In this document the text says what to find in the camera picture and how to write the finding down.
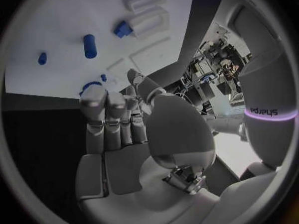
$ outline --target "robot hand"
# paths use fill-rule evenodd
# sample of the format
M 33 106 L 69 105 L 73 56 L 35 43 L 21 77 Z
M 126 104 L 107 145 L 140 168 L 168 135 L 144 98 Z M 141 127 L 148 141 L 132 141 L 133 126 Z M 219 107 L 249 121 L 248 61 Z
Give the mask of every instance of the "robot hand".
M 100 85 L 88 87 L 80 99 L 80 109 L 88 119 L 86 146 L 88 154 L 121 149 L 147 141 L 145 125 L 135 89 L 126 95 L 107 93 Z

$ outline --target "purple light strip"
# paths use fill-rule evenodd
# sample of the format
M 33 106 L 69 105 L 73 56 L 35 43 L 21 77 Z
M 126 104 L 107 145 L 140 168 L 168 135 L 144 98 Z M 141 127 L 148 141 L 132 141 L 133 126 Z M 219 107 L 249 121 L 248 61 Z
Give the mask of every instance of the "purple light strip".
M 259 120 L 264 120 L 264 121 L 287 121 L 287 120 L 295 118 L 298 115 L 298 111 L 293 111 L 293 112 L 290 112 L 287 114 L 276 115 L 276 116 L 272 116 L 272 117 L 264 117 L 264 116 L 260 116 L 260 115 L 254 114 L 254 113 L 250 113 L 247 109 L 245 109 L 244 114 L 248 117 L 259 119 Z

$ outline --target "blue object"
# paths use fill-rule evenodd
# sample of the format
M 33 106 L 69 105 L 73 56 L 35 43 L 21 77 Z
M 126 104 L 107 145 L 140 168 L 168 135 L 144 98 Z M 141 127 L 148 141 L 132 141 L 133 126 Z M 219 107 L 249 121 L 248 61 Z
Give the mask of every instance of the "blue object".
M 47 54 L 45 52 L 41 53 L 38 58 L 39 65 L 44 65 L 47 63 Z
M 97 56 L 97 47 L 95 42 L 95 36 L 88 34 L 84 36 L 84 53 L 88 59 L 95 58 Z
M 107 76 L 105 74 L 101 74 L 101 79 L 103 82 L 107 81 Z
M 102 83 L 99 82 L 99 81 L 92 81 L 92 82 L 89 82 L 89 83 L 85 84 L 85 85 L 83 86 L 83 88 L 82 88 L 82 91 L 79 93 L 79 95 L 82 96 L 83 92 L 84 92 L 88 87 L 90 87 L 91 85 L 99 85 L 99 86 L 101 86 Z
M 125 21 L 122 21 L 114 30 L 114 34 L 116 34 L 119 38 L 128 36 L 132 32 L 132 28 L 130 28 L 130 26 Z

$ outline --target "blue cylinder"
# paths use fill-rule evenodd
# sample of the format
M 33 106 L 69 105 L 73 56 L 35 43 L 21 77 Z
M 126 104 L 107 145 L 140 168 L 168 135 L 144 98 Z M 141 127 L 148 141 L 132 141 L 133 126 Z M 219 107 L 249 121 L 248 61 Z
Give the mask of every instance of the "blue cylinder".
M 88 34 L 84 36 L 84 53 L 88 59 L 95 58 L 97 56 L 97 47 L 95 42 L 95 36 Z
M 41 53 L 38 58 L 39 65 L 44 65 L 47 62 L 47 54 L 45 52 Z

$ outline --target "white floor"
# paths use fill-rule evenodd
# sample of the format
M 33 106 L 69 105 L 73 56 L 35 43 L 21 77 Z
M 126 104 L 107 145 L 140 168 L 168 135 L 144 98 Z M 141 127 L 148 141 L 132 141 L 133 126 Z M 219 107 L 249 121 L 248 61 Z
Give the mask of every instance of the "white floor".
M 238 177 L 251 163 L 261 161 L 250 143 L 242 142 L 237 135 L 220 133 L 215 136 L 215 145 L 217 155 Z

